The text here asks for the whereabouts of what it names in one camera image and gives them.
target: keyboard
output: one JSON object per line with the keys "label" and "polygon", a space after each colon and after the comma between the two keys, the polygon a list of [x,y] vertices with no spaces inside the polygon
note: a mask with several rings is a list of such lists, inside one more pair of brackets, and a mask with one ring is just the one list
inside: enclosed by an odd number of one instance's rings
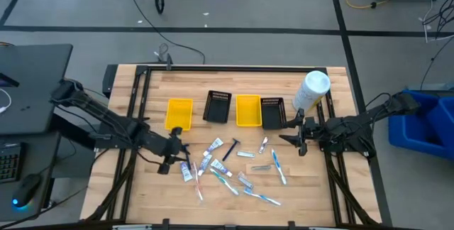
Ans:
{"label": "keyboard", "polygon": [[0,145],[0,184],[19,180],[23,151],[22,143]]}

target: toothbrush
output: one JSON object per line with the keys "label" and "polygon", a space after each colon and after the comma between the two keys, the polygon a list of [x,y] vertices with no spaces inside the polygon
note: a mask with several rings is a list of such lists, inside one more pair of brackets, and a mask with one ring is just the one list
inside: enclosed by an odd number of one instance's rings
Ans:
{"label": "toothbrush", "polygon": [[275,165],[279,173],[281,174],[281,180],[282,184],[286,185],[287,180],[285,179],[284,173],[282,173],[281,165],[279,164],[279,161],[277,160],[277,155],[274,149],[271,150],[272,158],[275,160]]}
{"label": "toothbrush", "polygon": [[253,191],[252,191],[249,187],[246,187],[246,188],[244,189],[244,193],[246,193],[246,194],[248,194],[248,195],[252,195],[252,196],[257,197],[257,198],[260,198],[260,199],[262,199],[262,200],[264,200],[264,201],[271,202],[271,203],[273,203],[273,204],[276,204],[276,205],[281,206],[281,203],[280,203],[280,202],[276,202],[276,201],[274,201],[273,199],[270,199],[270,198],[268,198],[268,197],[266,197],[266,196],[264,196],[264,195],[256,195],[256,194],[253,194]]}
{"label": "toothbrush", "polygon": [[197,190],[197,194],[199,195],[200,200],[203,201],[204,198],[202,197],[201,192],[200,192],[199,177],[198,177],[198,175],[197,175],[197,165],[196,165],[196,162],[194,162],[194,172],[195,172],[195,176],[196,176],[196,190]]}
{"label": "toothbrush", "polygon": [[226,185],[226,186],[229,188],[229,190],[232,191],[233,194],[239,195],[238,191],[237,191],[235,188],[231,187],[231,186],[229,185],[229,183],[227,182],[227,180],[224,179],[223,177],[221,177],[221,175],[220,175],[218,172],[216,172],[213,168],[210,168],[210,171],[211,171],[216,177],[218,177],[219,181],[221,181],[224,185]]}

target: blue plastic crate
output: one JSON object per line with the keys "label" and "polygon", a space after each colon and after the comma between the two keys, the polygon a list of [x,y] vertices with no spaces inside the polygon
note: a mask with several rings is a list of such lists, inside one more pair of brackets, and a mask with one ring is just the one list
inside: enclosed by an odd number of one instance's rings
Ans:
{"label": "blue plastic crate", "polygon": [[454,154],[454,97],[446,97],[438,100],[430,112],[427,113],[427,119],[432,125],[441,143],[446,147],[449,153]]}
{"label": "blue plastic crate", "polygon": [[438,126],[433,126],[427,117],[438,106],[438,97],[407,90],[404,92],[411,94],[421,108],[414,115],[389,118],[389,142],[393,146],[454,160],[454,144],[443,142]]}

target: black clamp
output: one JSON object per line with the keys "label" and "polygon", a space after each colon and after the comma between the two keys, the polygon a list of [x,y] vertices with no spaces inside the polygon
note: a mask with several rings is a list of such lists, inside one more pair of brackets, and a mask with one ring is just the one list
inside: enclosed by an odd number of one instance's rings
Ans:
{"label": "black clamp", "polygon": [[295,221],[289,221],[289,230],[297,230],[297,225]]}
{"label": "black clamp", "polygon": [[169,53],[167,54],[167,62],[166,63],[167,63],[167,65],[165,66],[165,69],[167,71],[172,70],[173,60],[172,60],[172,56],[170,56]]}
{"label": "black clamp", "polygon": [[189,155],[191,153],[187,150],[187,147],[189,147],[189,144],[184,144],[182,149],[183,149],[184,154],[186,155],[187,167],[189,170],[191,170],[191,161],[189,161]]}
{"label": "black clamp", "polygon": [[225,225],[224,230],[236,230],[236,225]]}
{"label": "black clamp", "polygon": [[170,219],[163,219],[162,220],[162,230],[169,230]]}

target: toothpaste tube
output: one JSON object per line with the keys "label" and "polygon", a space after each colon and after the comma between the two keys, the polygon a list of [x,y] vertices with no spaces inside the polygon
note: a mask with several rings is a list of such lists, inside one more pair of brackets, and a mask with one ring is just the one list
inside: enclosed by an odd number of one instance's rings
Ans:
{"label": "toothpaste tube", "polygon": [[268,137],[265,137],[262,141],[262,145],[260,145],[260,149],[258,150],[258,153],[263,153],[265,151],[265,148],[267,147],[268,144]]}
{"label": "toothpaste tube", "polygon": [[180,167],[182,169],[184,181],[188,182],[188,181],[192,180],[192,175],[191,175],[191,172],[189,171],[189,168],[187,167],[187,163],[182,162]]}
{"label": "toothpaste tube", "polygon": [[246,187],[250,189],[254,188],[254,185],[246,178],[246,175],[244,175],[243,172],[238,173],[238,180],[240,180],[240,182],[243,183]]}
{"label": "toothpaste tube", "polygon": [[210,163],[210,160],[213,156],[212,155],[207,155],[205,158],[201,161],[200,167],[199,167],[199,176],[204,174],[206,167],[208,167],[208,164]]}
{"label": "toothpaste tube", "polygon": [[204,156],[207,156],[208,154],[210,154],[214,149],[222,146],[222,144],[224,144],[224,142],[222,142],[222,140],[220,138],[216,138],[213,143],[211,144],[211,146],[205,150],[204,152]]}
{"label": "toothpaste tube", "polygon": [[214,159],[214,161],[211,163],[211,166],[218,169],[219,171],[221,171],[223,174],[227,175],[228,177],[232,177],[231,171],[227,170],[227,168],[225,168],[224,165],[222,165],[222,163],[218,161],[218,159]]}

